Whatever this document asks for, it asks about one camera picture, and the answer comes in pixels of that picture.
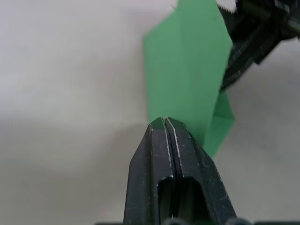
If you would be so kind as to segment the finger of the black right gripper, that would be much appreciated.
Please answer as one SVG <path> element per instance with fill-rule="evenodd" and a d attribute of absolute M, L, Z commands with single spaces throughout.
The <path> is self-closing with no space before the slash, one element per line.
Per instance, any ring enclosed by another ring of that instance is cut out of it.
<path fill-rule="evenodd" d="M 235 9 L 221 4 L 217 7 L 223 17 L 233 49 L 258 48 L 260 41 L 260 21 L 253 15 L 261 5 L 259 0 L 236 0 Z"/>
<path fill-rule="evenodd" d="M 253 63 L 260 64 L 280 41 L 280 31 L 259 25 L 246 39 L 234 43 L 220 90 L 237 82 Z"/>

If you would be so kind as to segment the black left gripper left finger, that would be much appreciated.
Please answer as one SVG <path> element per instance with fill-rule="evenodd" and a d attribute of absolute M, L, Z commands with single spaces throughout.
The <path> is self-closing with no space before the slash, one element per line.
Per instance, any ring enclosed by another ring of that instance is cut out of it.
<path fill-rule="evenodd" d="M 172 178 L 170 141 L 159 117 L 148 125 L 130 161 L 123 223 L 160 224 L 159 184 Z"/>

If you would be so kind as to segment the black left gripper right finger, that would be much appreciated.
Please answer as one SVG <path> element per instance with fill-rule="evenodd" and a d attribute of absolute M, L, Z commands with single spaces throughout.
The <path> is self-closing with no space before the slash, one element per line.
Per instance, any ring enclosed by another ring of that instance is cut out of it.
<path fill-rule="evenodd" d="M 225 225 L 237 215 L 212 158 L 180 121 L 166 118 L 176 171 L 174 215 L 189 224 Z"/>

